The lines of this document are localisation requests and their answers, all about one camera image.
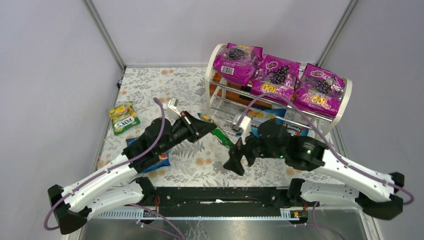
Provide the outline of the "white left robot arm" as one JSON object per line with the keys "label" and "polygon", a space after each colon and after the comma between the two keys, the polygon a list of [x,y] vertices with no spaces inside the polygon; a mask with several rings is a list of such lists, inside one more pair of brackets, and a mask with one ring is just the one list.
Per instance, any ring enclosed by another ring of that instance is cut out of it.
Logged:
{"label": "white left robot arm", "polygon": [[110,188],[153,166],[161,154],[181,142],[195,143],[216,127],[186,111],[174,123],[163,117],[156,118],[109,164],[74,184],[51,186],[47,192],[61,234],[77,231],[95,214],[139,202],[154,203],[156,189],[147,177],[132,180],[115,190]]}

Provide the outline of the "green yellow candy bag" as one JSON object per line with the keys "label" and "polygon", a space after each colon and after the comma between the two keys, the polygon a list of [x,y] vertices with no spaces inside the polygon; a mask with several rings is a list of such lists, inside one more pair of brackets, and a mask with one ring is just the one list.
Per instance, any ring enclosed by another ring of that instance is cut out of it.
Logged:
{"label": "green yellow candy bag", "polygon": [[115,136],[141,123],[132,101],[113,107],[107,113]]}

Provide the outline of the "purple grape candy bag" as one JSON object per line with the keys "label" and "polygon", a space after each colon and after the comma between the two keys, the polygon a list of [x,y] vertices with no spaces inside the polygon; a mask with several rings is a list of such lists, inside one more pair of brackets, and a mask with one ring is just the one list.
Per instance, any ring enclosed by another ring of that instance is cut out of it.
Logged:
{"label": "purple grape candy bag", "polygon": [[335,73],[309,63],[295,87],[293,104],[300,110],[334,119],[345,89],[346,83]]}
{"label": "purple grape candy bag", "polygon": [[228,82],[247,86],[262,59],[262,47],[229,42],[214,58],[213,68]]}
{"label": "purple grape candy bag", "polygon": [[281,57],[264,54],[253,75],[250,93],[261,95],[272,93],[266,98],[287,105],[295,99],[301,63]]}

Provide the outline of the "green Fox's candy bag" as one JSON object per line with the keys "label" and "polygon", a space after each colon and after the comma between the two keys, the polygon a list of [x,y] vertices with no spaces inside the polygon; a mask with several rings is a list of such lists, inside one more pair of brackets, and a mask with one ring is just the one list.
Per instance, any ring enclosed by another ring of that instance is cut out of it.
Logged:
{"label": "green Fox's candy bag", "polygon": [[218,125],[218,123],[216,123],[209,115],[205,114],[205,113],[197,113],[197,115],[199,116],[199,118],[205,122],[208,123],[212,123],[216,125],[216,128],[214,130],[212,130],[210,133],[218,140],[218,142],[230,149],[234,146],[233,142],[230,140],[230,138],[228,137],[228,135],[221,129],[221,127]]}

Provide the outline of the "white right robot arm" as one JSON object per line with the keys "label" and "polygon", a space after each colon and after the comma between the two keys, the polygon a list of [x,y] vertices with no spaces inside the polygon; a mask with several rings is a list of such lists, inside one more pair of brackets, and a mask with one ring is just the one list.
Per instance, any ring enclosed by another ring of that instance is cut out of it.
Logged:
{"label": "white right robot arm", "polygon": [[290,134],[283,125],[272,120],[260,124],[257,135],[241,136],[230,148],[229,159],[223,168],[242,176],[245,172],[242,157],[249,166],[257,158],[284,159],[287,166],[296,170],[319,173],[340,181],[340,184],[330,184],[293,178],[284,197],[292,205],[355,206],[380,220],[392,220],[403,211],[403,199],[396,195],[397,188],[404,185],[403,174],[368,169],[332,153],[317,139]]}

